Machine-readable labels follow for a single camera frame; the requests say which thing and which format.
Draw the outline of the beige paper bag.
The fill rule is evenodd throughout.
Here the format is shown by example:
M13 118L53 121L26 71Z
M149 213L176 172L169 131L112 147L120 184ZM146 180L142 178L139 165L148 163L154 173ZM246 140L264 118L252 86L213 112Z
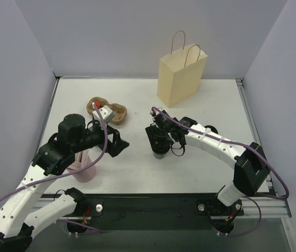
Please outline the beige paper bag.
M158 69L157 97L171 108L194 95L206 65L207 55L200 45L183 45L160 58Z

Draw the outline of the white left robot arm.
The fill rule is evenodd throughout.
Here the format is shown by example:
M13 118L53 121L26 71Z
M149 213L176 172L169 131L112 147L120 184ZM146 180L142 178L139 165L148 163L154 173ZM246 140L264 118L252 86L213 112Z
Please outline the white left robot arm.
M83 116L69 114L39 149L16 193L0 208L0 251L26 251L36 235L58 219L72 213L80 216L89 209L87 196L72 187L46 206L32 210L78 152L98 146L115 157L129 147L119 131L105 122L92 120L91 124L87 128Z

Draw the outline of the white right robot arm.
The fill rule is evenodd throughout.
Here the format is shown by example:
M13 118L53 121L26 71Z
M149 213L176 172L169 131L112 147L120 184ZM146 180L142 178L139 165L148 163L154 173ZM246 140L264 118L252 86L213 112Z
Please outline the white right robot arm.
M224 214L234 202L244 196L255 196L269 175L262 147L253 142L241 146L220 136L212 128L183 117L170 118L165 110L151 111L152 124L145 128L152 152L163 158L175 143L185 150L186 145L199 148L220 159L234 171L233 180L222 187L213 200L213 209Z

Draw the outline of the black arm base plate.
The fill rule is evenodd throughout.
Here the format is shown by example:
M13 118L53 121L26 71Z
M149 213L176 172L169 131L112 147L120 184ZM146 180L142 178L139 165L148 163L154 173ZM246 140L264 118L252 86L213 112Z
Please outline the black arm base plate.
M92 227L111 230L207 230L212 221L244 215L241 200L225 206L214 193L87 194L85 207L69 214Z

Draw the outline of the brown cardboard cup carrier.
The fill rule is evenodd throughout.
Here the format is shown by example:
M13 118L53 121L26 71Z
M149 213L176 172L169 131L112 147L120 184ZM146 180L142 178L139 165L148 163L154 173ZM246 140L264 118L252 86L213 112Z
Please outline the brown cardboard cup carrier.
M102 97L93 97L86 105L86 110L90 115L92 115L92 113L94 112L94 108L92 106L93 102L97 102L100 107L108 106L115 113L115 117L111 120L112 124L120 125L125 121L128 113L125 106L118 103L109 103L106 99Z

